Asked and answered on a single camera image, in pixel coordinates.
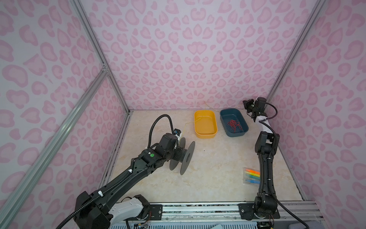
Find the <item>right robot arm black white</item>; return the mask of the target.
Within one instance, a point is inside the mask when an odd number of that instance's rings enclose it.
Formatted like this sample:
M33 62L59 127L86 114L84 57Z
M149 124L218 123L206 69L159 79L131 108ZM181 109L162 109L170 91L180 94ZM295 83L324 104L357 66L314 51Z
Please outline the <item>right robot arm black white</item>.
M268 120L278 115L278 109L263 97L243 101L247 115L265 127L261 131L254 151L259 159L259 188L253 203L239 204L241 219L274 219L278 213L277 199L273 181L273 160L280 136L269 125Z

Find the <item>yellow plastic tray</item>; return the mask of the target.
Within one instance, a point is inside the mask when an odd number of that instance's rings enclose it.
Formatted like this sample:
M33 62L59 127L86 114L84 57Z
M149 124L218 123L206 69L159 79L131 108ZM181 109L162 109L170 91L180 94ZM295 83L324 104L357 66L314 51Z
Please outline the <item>yellow plastic tray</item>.
M218 132L215 113L211 110L196 111L194 113L194 129L198 138L214 138Z

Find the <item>dark grey cable spool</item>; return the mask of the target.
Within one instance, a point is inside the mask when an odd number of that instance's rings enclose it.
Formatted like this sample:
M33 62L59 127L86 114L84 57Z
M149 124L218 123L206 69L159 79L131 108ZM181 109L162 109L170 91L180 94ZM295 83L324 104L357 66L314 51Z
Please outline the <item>dark grey cable spool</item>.
M186 138L182 137L179 142L179 146L182 148L181 159L180 160L170 160L170 164L169 164L169 169L171 171L173 171L178 166L178 164L181 163L182 164L181 168L180 168L181 175L183 175L187 171L187 168L192 160L194 150L195 150L195 141L193 141L188 148L185 148L185 144L186 144Z

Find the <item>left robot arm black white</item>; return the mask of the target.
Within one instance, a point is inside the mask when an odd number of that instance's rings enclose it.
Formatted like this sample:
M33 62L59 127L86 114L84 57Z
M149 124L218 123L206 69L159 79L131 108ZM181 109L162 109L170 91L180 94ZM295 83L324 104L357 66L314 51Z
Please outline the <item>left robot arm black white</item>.
M107 229L111 225L114 204L140 180L171 160L178 150L178 137L166 133L159 143L143 150L130 166L111 182L92 193L77 197L72 219L80 229Z

